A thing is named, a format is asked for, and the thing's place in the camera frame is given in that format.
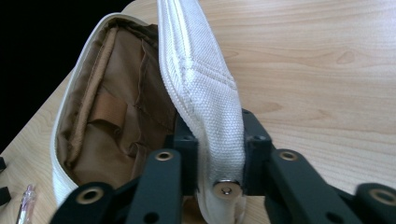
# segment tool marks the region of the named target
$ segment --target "wooden surface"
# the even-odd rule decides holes
[[[202,0],[233,74],[242,106],[277,148],[299,151],[331,185],[396,188],[396,2]],[[156,1],[125,13],[157,23]],[[1,154],[0,187],[12,200],[0,223],[14,223],[29,183],[34,223],[56,210],[50,132],[66,80]],[[267,223],[262,197],[248,197],[245,223]]]

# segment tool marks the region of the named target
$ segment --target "white woven fabric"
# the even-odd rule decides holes
[[[221,199],[213,191],[217,181],[243,183],[244,127],[235,82],[198,1],[157,3],[163,82],[199,142],[201,213],[210,224],[235,223],[244,198]]]

